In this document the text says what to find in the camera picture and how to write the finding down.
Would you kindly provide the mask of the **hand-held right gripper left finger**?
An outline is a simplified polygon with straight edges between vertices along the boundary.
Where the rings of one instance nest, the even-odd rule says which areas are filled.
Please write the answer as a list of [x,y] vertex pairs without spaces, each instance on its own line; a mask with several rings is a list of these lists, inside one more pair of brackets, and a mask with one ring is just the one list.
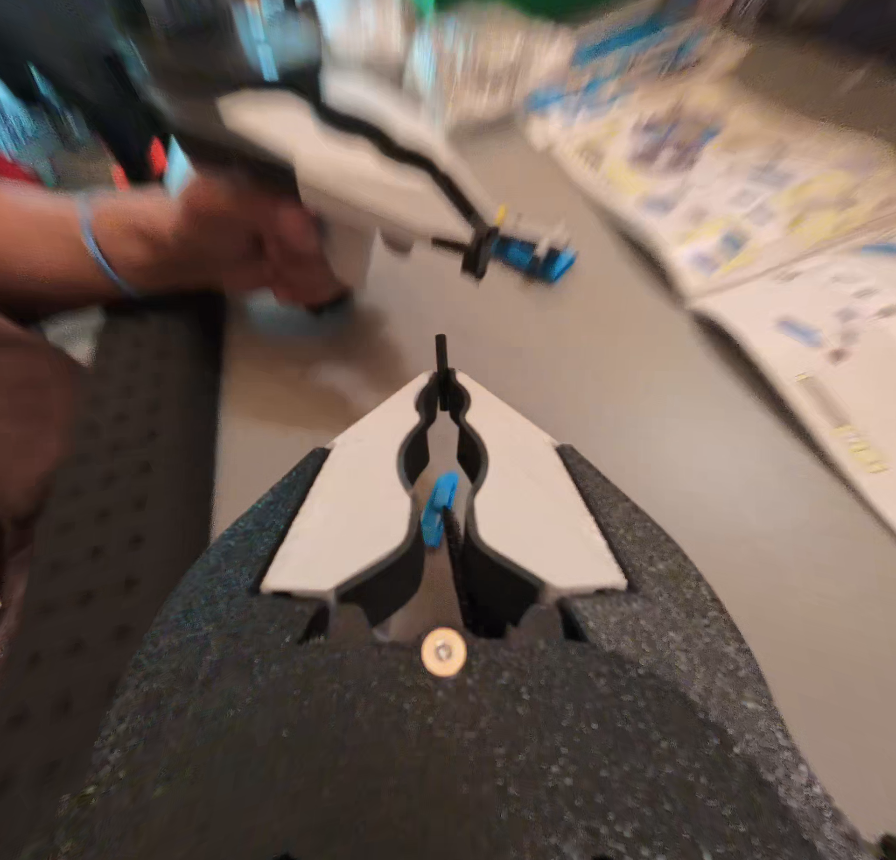
[[330,442],[261,594],[358,606],[372,627],[409,602],[425,556],[412,489],[438,411],[438,378],[424,372]]

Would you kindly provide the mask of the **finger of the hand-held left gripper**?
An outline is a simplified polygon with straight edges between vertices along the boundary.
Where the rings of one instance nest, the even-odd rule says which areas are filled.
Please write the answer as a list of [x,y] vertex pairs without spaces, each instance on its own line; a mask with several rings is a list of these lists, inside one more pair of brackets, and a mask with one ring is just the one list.
[[358,70],[324,69],[318,116],[363,138],[387,160],[426,175],[474,232],[494,228],[497,206],[465,160],[427,112],[391,83]]
[[293,171],[314,212],[372,226],[398,245],[471,237],[470,226],[426,175],[387,160],[363,138],[326,125],[296,93],[241,90],[219,98],[217,107],[231,134]]

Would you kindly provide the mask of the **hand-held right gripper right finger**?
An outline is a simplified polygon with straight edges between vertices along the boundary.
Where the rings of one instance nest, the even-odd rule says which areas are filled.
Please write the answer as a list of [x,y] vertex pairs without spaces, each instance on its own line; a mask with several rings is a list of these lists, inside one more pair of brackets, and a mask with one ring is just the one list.
[[465,625],[516,627],[533,606],[626,591],[559,443],[467,374],[449,371],[446,396],[470,484],[454,564]]

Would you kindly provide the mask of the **blue brick assembly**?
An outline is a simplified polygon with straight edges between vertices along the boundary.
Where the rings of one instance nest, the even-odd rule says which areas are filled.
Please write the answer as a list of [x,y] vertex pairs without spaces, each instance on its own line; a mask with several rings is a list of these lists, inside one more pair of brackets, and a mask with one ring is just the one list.
[[462,272],[480,282],[491,263],[498,262],[533,283],[557,283],[578,259],[563,224],[538,229],[520,216],[510,216],[500,206],[492,221],[477,219],[467,240],[433,237],[434,249],[454,253],[462,261]]

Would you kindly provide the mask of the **person's left forearm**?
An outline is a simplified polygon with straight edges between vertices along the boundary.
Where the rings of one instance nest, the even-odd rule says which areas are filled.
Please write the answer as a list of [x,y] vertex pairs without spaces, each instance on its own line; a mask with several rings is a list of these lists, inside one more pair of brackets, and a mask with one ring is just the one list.
[[[94,230],[109,263],[143,296],[176,293],[171,232],[175,202],[160,189],[88,193]],[[42,317],[127,299],[82,245],[75,194],[12,182],[1,194],[1,307]]]

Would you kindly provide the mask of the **grey desk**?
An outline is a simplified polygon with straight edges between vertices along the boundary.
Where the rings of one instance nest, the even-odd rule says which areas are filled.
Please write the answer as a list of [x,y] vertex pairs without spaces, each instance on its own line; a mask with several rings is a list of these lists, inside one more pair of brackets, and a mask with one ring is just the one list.
[[[481,286],[377,251],[345,323],[262,299],[109,312],[44,536],[86,626],[136,625],[67,858],[868,858],[894,833],[894,535],[745,357],[694,323],[558,167],[499,131],[489,187],[572,215],[555,288]],[[319,461],[433,361],[549,434],[633,595],[573,602],[584,641],[301,642],[314,608],[250,597]]]

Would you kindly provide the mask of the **person's left hand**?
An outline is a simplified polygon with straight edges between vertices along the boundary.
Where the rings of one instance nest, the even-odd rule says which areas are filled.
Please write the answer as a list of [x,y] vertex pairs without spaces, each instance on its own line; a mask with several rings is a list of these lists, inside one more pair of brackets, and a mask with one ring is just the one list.
[[280,303],[308,310],[350,294],[327,260],[322,222],[293,197],[197,175],[178,195],[175,212],[170,254],[179,287],[268,290]]

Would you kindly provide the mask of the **blue wristband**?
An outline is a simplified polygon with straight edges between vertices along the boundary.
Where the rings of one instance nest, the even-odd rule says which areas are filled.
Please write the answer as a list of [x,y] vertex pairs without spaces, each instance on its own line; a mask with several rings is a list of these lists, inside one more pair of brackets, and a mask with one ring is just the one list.
[[130,300],[140,299],[142,297],[140,291],[121,277],[118,271],[109,263],[106,254],[98,244],[94,230],[94,213],[90,196],[84,193],[76,193],[74,197],[81,242],[95,268],[103,274],[108,283],[115,286],[118,294]]

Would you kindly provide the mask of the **black perforated panel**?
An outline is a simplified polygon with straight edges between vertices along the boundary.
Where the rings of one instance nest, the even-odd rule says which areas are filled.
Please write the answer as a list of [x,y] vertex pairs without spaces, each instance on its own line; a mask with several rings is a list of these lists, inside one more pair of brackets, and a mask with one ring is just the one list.
[[1,698],[1,854],[40,853],[156,612],[210,537],[225,304],[110,310],[38,521]]

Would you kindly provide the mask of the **person's brown garment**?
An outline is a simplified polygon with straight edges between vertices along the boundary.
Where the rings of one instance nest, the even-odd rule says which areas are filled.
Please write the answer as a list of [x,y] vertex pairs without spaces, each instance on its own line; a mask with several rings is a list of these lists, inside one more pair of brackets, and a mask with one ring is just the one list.
[[19,591],[35,522],[68,449],[82,374],[41,332],[1,318],[2,606]]

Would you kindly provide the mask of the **instruction booklet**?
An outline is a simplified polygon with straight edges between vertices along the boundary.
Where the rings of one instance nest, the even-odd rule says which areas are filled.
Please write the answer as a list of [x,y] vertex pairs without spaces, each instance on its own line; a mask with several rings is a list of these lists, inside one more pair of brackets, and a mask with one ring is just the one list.
[[525,130],[725,333],[894,529],[894,141],[854,130],[843,66],[715,35],[682,74],[546,85]]

